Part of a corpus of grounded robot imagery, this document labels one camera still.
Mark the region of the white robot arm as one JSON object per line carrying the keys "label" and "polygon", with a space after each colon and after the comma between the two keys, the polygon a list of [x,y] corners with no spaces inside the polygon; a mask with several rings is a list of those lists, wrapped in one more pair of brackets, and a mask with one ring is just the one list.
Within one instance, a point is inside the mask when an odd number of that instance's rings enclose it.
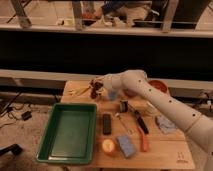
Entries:
{"label": "white robot arm", "polygon": [[207,154],[203,171],[213,171],[213,120],[192,107],[151,86],[143,70],[96,77],[108,91],[130,90],[148,100]]}

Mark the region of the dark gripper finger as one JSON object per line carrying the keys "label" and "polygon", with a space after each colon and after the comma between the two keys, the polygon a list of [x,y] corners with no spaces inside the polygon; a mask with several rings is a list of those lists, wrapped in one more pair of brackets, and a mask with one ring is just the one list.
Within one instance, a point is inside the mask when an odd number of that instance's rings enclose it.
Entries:
{"label": "dark gripper finger", "polygon": [[101,82],[93,82],[92,88],[94,91],[99,91],[103,87],[103,84]]}
{"label": "dark gripper finger", "polygon": [[96,89],[91,89],[90,97],[91,99],[96,99],[98,97],[98,93]]}

